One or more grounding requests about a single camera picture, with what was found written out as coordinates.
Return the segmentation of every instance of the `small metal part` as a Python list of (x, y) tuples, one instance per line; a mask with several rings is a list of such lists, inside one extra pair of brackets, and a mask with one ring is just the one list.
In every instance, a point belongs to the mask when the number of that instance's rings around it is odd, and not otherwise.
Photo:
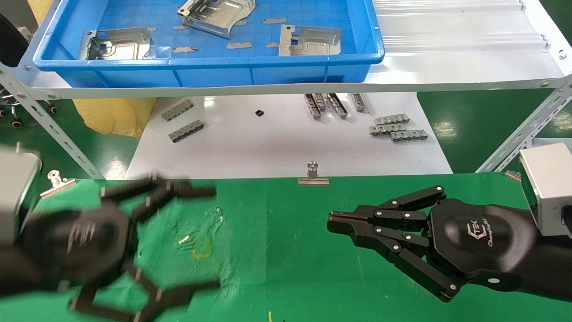
[(58, 170), (51, 170), (48, 174), (47, 174), (47, 178), (50, 179), (51, 181), (51, 186), (52, 188), (40, 193), (40, 197), (42, 197), (42, 199), (45, 199), (47, 197), (53, 196), (56, 193), (60, 192), (60, 191), (64, 191), (67, 188), (71, 187), (71, 186), (75, 186), (76, 185), (76, 180), (75, 179), (62, 179), (59, 176), (59, 171)]
[(230, 39), (232, 27), (255, 7), (255, 0), (189, 0), (177, 9), (177, 15), (183, 25)]
[(197, 132), (198, 130), (202, 129), (205, 124), (199, 120), (196, 120), (189, 125), (183, 126), (182, 128), (174, 131), (173, 133), (169, 134), (169, 138), (173, 143), (179, 142), (179, 140)]
[(519, 174), (517, 174), (516, 172), (506, 171), (505, 176), (511, 178), (512, 180), (515, 180), (518, 183), (522, 183), (521, 176)]
[(318, 108), (320, 109), (320, 111), (325, 111), (325, 96), (326, 94), (313, 94), (314, 95), (314, 99), (316, 100), (316, 104), (318, 105)]
[(360, 93), (352, 93), (353, 103), (356, 105), (356, 111), (363, 112), (366, 110), (366, 102)]
[(186, 99), (186, 100), (178, 103), (174, 107), (170, 108), (165, 113), (161, 114), (161, 117), (167, 122), (171, 121), (175, 117), (177, 117), (177, 116), (183, 114), (184, 112), (190, 110), (190, 108), (193, 106), (194, 106), (193, 102), (191, 102), (189, 99)]
[(197, 48), (187, 46), (187, 47), (175, 47), (173, 48), (173, 53), (190, 53), (198, 51)]
[(190, 26), (187, 25), (178, 25), (178, 26), (173, 26), (173, 30), (183, 30), (183, 29), (189, 29)]
[(263, 21), (263, 23), (271, 25), (274, 23), (285, 23), (286, 21), (288, 21), (286, 18), (267, 18)]
[(340, 99), (335, 93), (328, 94), (328, 101), (332, 105), (333, 110), (342, 119), (345, 119), (348, 116), (348, 111), (345, 109), (344, 104), (341, 103)]
[(337, 55), (340, 37), (341, 29), (282, 25), (278, 56)]
[(304, 94), (304, 97), (306, 98), (306, 104), (308, 105), (308, 109), (310, 110), (312, 117), (316, 120), (319, 119), (321, 117), (321, 112), (314, 96), (312, 94)]
[(427, 133), (422, 129), (414, 129), (411, 131), (391, 132), (391, 140), (393, 142), (411, 141), (411, 140), (426, 140)]
[(391, 132), (406, 131), (405, 127), (401, 124), (388, 124), (388, 125), (372, 125), (370, 126), (370, 135), (385, 135)]
[(238, 48), (250, 48), (252, 47), (251, 42), (231, 42), (227, 44), (227, 49), (238, 49)]
[(144, 27), (88, 30), (80, 43), (79, 60), (141, 60), (149, 55), (151, 35)]
[(326, 186), (329, 178), (318, 178), (318, 163), (311, 161), (308, 163), (308, 177), (298, 178), (299, 186)]
[(406, 114), (397, 114), (378, 117), (374, 120), (376, 125), (387, 125), (387, 124), (397, 124), (397, 123), (409, 123), (409, 116)]

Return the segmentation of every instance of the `metal shelf frame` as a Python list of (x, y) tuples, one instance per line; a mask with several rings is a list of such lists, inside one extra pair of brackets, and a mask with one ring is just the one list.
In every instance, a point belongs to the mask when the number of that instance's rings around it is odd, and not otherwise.
[(572, 48), (539, 0), (374, 0), (386, 57), (363, 83), (215, 88), (71, 88), (32, 63), (58, 5), (55, 0), (48, 9), (20, 65), (0, 64), (0, 84), (97, 179), (103, 176), (36, 100), (555, 89), (477, 170), (489, 172), (514, 159), (572, 95)]

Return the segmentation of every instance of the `green mat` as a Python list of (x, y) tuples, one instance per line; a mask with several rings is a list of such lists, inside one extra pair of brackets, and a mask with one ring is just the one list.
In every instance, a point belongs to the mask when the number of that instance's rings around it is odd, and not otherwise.
[[(329, 233), (330, 210), (388, 199), (441, 184), (467, 203), (526, 207), (519, 184), (500, 174), (332, 178), (329, 186), (296, 179), (217, 180), (215, 201), (173, 201), (141, 226), (136, 264), (160, 286), (221, 278), (224, 287), (194, 296), (161, 322), (570, 321), (572, 304), (468, 285), (442, 303), (372, 250)], [(37, 213), (97, 207), (102, 184), (79, 180), (43, 200)], [(131, 209), (142, 199), (125, 203)], [(78, 289), (0, 300), (0, 321), (95, 322), (67, 309)], [(123, 276), (97, 301), (136, 311), (146, 294)]]

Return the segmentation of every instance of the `yellow bag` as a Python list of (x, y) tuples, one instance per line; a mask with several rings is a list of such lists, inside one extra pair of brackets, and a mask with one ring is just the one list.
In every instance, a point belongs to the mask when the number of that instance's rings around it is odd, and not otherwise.
[[(38, 25), (42, 23), (51, 0), (28, 0)], [(85, 125), (103, 134), (140, 137), (155, 106), (155, 98), (75, 99)]]

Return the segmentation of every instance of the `blue plastic tray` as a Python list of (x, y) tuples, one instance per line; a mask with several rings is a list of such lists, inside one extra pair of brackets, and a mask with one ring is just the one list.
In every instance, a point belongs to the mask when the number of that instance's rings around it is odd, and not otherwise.
[[(197, 30), (174, 30), (185, 0), (62, 0), (34, 63), (58, 73), (72, 87), (217, 87), (285, 83), (358, 83), (385, 54), (371, 0), (257, 0), (230, 40)], [(279, 57), (281, 24), (339, 28), (341, 54)], [(76, 60), (82, 33), (130, 27), (154, 27), (151, 55), (145, 60)], [(251, 42), (251, 48), (227, 49)], [(196, 52), (173, 53), (192, 46)]]

